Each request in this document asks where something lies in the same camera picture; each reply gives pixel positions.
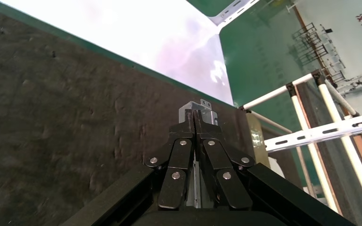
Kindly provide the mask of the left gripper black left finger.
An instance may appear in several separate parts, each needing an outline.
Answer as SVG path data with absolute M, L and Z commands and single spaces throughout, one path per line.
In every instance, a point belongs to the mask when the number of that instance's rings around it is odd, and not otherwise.
M 158 208 L 162 210 L 178 210 L 184 204 L 187 193 L 195 125 L 193 110 L 187 109 L 184 113 L 184 122 L 172 125 L 168 140 L 144 160 L 144 165 L 155 172 L 165 171 L 157 198 Z

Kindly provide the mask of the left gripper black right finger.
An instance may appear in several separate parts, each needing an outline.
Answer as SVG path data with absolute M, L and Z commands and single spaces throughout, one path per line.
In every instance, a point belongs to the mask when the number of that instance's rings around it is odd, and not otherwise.
M 253 201 L 245 187 L 247 170 L 256 162 L 247 153 L 227 144 L 220 126 L 204 122 L 194 111 L 198 161 L 210 200 L 215 208 L 249 210 Z

